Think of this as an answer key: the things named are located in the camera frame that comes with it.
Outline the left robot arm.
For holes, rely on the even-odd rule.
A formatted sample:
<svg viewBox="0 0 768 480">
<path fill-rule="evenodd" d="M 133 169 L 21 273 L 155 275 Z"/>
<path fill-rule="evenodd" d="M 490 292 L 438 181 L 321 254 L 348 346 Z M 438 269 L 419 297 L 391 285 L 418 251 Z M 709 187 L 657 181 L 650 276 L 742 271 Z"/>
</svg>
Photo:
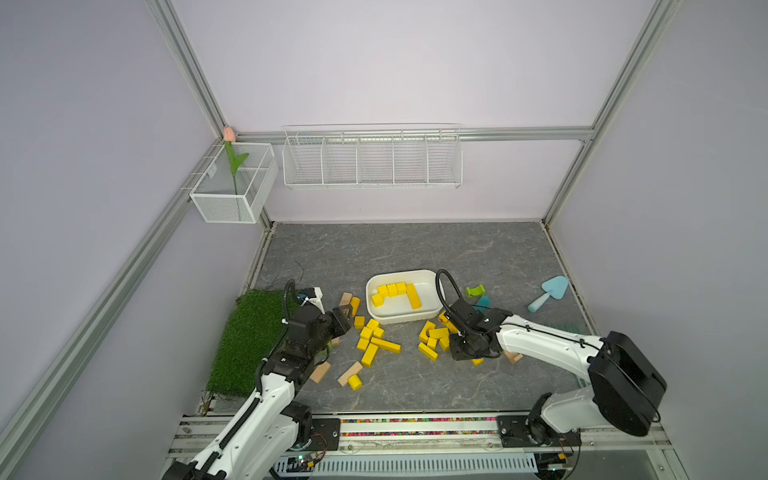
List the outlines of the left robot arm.
<svg viewBox="0 0 768 480">
<path fill-rule="evenodd" d="M 294 401 L 331 340 L 346 334 L 352 307 L 326 312 L 305 304 L 287 315 L 278 342 L 257 370 L 255 389 L 226 427 L 193 460 L 174 462 L 165 479 L 261 479 L 284 452 L 306 443 L 310 409 Z"/>
</svg>

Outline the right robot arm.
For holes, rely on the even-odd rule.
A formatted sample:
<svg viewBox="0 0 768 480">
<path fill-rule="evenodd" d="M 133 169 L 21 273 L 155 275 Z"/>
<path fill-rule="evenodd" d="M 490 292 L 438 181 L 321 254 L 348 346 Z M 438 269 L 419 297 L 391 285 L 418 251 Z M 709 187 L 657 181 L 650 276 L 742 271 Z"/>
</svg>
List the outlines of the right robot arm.
<svg viewBox="0 0 768 480">
<path fill-rule="evenodd" d="M 570 432 L 606 425 L 644 437 L 660 419 L 667 383 L 625 334 L 580 335 L 506 310 L 480 310 L 463 299 L 447 305 L 445 314 L 457 330 L 449 340 L 456 361 L 518 353 L 584 381 L 566 393 L 542 394 L 524 420 L 505 427 L 515 445 L 549 446 Z"/>
</svg>

